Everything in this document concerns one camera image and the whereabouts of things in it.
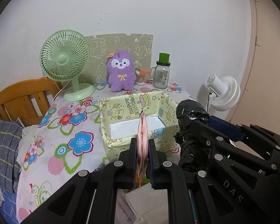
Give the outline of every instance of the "black plastic bag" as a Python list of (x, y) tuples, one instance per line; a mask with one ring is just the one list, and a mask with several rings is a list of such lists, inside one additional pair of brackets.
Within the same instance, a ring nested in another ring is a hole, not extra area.
[(190, 124), (193, 120), (199, 120), (207, 125), (209, 114), (199, 102), (188, 99), (179, 103), (176, 108), (176, 117), (180, 131), (175, 136), (175, 141), (181, 147), (178, 165), (183, 170), (193, 173), (200, 170), (206, 171), (211, 149), (194, 137), (190, 132)]

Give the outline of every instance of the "fan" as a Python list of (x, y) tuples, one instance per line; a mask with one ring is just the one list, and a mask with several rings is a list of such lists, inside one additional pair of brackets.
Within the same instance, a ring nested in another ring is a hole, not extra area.
[(51, 35), (40, 53), (40, 64), (48, 78), (54, 81), (72, 80), (72, 89), (66, 91), (66, 101), (79, 101), (92, 95), (95, 88), (79, 84), (78, 76), (88, 64), (90, 52), (86, 39), (73, 30), (61, 30)]
[(233, 77), (218, 78), (215, 74), (206, 79), (206, 85), (213, 90), (211, 105), (217, 111), (226, 111), (233, 107), (239, 100), (241, 89)]

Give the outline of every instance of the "door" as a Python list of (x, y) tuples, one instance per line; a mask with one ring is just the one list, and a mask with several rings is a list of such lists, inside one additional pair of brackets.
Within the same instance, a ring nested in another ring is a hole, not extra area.
[(272, 0), (254, 2), (257, 17), (254, 60), (230, 122), (259, 125), (280, 135), (280, 11)]

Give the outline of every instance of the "wall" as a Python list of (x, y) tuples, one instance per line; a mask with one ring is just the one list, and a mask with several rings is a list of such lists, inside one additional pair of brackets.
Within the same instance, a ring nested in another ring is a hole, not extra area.
[(170, 53), (171, 78), (205, 104), (212, 72), (241, 81), (251, 11), (249, 0), (12, 0), (0, 16), (0, 90), (41, 77), (39, 50), (61, 29), (152, 34), (152, 65)]

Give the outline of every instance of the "door frame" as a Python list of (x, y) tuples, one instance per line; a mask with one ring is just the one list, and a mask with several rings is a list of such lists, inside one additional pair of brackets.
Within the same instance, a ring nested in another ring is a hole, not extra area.
[(229, 110), (229, 112), (225, 118), (225, 120), (229, 121), (229, 122), (231, 121), (233, 115), (235, 114), (235, 111), (237, 110), (237, 107), (238, 107), (239, 103), (241, 102), (243, 93), (246, 90), (246, 85), (248, 83), (248, 79), (250, 76), (250, 72), (251, 72), (253, 60), (254, 60), (254, 55), (255, 55), (255, 47), (256, 47), (256, 42), (257, 42), (257, 9), (256, 9), (255, 0), (250, 0), (250, 7), (251, 7), (251, 37), (250, 37), (248, 58), (247, 58), (243, 78), (242, 78), (242, 81), (240, 84), (241, 94), (240, 94), (239, 100), (235, 104), (235, 106), (233, 106)]

